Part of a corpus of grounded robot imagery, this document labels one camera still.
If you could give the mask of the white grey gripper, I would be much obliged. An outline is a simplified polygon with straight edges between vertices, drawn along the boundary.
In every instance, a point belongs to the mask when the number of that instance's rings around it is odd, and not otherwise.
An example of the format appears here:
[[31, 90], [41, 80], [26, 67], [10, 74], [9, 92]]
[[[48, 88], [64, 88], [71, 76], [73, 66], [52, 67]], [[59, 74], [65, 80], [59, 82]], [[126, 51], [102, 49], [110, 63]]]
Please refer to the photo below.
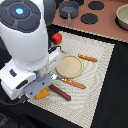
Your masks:
[[23, 94], [18, 103], [25, 103], [49, 85], [50, 72], [61, 62], [60, 50], [59, 46], [50, 49], [49, 62], [43, 72], [22, 71], [15, 66], [13, 60], [10, 60], [0, 70], [1, 85], [9, 98], [15, 100]]

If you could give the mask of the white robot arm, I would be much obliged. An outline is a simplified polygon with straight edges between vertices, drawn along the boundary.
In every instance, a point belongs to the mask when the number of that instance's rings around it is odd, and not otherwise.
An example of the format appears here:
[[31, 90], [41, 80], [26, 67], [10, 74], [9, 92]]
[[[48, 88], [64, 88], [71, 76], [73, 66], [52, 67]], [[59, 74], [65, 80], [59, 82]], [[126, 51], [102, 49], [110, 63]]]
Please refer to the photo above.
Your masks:
[[3, 90], [23, 103], [50, 83], [60, 63], [60, 48], [50, 48], [47, 34], [55, 0], [0, 0], [0, 37], [11, 60], [0, 70]]

